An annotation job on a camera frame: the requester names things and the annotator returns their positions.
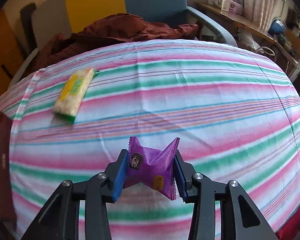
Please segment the purple snack packet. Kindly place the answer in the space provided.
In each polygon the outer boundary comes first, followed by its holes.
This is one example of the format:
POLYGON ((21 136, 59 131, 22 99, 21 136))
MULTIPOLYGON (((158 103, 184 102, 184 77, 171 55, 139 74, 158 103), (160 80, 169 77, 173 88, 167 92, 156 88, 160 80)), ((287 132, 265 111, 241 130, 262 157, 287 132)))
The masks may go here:
POLYGON ((179 138, 175 138, 164 150, 143 147, 137 137, 130 137, 128 168, 124 188, 142 183, 175 200, 173 160, 178 149, 179 138))

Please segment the striped tablecloth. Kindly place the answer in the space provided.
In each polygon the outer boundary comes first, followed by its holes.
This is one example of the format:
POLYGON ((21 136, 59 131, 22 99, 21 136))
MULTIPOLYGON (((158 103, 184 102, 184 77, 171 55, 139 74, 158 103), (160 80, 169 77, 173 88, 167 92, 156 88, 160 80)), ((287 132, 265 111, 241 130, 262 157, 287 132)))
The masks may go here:
POLYGON ((300 96, 270 59, 213 42, 153 40, 95 49, 40 69, 0 97, 12 121, 10 179, 21 238, 65 179, 84 181, 129 138, 238 181, 279 230, 300 205, 300 96), (73 123, 52 108, 69 76, 95 68, 73 123))

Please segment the green cracker packet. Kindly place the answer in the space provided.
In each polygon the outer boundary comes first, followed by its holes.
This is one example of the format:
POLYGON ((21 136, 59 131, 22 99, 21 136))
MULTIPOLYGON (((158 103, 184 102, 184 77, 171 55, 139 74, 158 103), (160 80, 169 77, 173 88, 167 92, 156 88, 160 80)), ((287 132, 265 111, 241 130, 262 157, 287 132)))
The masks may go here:
POLYGON ((74 122, 88 87, 98 72, 95 68, 85 68, 69 76, 52 108, 55 122, 74 122))

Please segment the gold metal tin tray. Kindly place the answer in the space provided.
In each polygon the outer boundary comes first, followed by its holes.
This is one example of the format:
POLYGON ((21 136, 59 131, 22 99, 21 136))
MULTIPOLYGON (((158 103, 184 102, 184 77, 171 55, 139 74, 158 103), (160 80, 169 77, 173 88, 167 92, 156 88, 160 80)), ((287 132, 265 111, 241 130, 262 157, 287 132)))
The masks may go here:
POLYGON ((0 220, 15 230, 17 216, 13 206, 9 168, 11 128, 12 120, 0 113, 0 220))

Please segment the red cloth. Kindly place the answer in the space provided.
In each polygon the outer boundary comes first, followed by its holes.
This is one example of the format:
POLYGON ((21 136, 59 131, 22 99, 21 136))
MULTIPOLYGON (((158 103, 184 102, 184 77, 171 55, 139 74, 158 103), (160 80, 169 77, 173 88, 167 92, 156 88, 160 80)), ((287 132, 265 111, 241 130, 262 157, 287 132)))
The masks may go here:
POLYGON ((300 206, 276 233, 278 239, 294 239, 300 232, 300 206))

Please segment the maroon cloth on chair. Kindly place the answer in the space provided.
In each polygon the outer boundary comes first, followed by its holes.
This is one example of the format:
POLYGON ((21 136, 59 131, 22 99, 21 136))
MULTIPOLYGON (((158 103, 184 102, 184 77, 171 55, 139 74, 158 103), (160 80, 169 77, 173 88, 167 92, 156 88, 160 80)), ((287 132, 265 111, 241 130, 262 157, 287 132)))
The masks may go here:
POLYGON ((39 51, 33 70, 48 67, 81 53, 126 42, 154 39, 193 40, 202 29, 200 23, 181 24, 171 28, 166 23, 146 22, 143 18, 119 13, 97 20, 67 38, 56 34, 39 51))

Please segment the wooden wardrobe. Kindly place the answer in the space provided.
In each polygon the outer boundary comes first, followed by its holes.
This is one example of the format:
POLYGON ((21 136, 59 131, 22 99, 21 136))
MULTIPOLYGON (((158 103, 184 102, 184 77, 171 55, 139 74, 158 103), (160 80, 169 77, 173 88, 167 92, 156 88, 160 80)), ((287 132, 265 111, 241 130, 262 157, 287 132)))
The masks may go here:
POLYGON ((8 89, 24 55, 5 12, 0 10, 0 96, 8 89))

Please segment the wooden side shelf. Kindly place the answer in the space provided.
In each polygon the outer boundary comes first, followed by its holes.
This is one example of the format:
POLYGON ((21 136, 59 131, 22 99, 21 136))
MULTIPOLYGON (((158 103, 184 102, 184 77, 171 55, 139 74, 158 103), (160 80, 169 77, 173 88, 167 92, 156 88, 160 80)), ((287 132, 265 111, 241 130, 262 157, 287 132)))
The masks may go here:
POLYGON ((271 44, 275 45, 279 49, 279 51, 286 57, 286 59, 291 65, 293 65, 294 67, 298 66, 299 62, 296 61, 296 59, 294 59, 288 53, 288 51, 286 51, 285 48, 278 43, 276 39, 274 39, 272 36, 268 35, 267 33, 260 31, 260 29, 258 29, 253 23, 251 23, 243 16, 234 14, 232 12, 223 11, 217 7, 214 7, 213 5, 209 5, 205 3, 196 2, 196 6, 200 11, 207 11, 213 13, 216 16, 221 17, 228 22, 231 22, 236 28, 245 29, 251 32, 252 34, 270 42, 271 44))

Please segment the pink box on shelf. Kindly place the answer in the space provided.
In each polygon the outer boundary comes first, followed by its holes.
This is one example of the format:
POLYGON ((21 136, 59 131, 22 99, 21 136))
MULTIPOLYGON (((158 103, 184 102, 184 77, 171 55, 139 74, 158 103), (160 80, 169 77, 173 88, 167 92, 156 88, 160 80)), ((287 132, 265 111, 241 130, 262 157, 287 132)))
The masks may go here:
POLYGON ((243 11, 243 6, 233 0, 230 0, 229 12, 241 15, 243 11))

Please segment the tricolour chair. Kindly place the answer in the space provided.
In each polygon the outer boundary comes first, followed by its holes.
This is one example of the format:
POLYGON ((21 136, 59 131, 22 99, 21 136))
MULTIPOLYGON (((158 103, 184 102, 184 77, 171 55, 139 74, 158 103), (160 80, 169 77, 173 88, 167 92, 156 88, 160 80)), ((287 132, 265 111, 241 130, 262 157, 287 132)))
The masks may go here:
POLYGON ((29 64, 53 36, 64 34, 70 37, 96 20, 118 13, 138 15, 148 22, 165 22, 171 27, 195 18, 216 35, 217 42, 237 44, 225 28, 188 6, 187 0, 8 0, 4 5, 7 16, 11 16, 18 2, 23 2, 24 6, 34 2, 37 6, 32 14, 37 48, 17 70, 10 83, 12 86, 21 79, 29 64))

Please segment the curtain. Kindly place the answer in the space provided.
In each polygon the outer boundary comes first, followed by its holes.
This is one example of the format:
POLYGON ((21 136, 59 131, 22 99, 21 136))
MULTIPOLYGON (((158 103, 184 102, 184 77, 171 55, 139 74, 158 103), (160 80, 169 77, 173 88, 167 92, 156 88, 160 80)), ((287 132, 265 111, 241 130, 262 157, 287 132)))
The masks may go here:
POLYGON ((278 0, 244 0, 243 3, 243 15, 260 31, 267 32, 278 0))

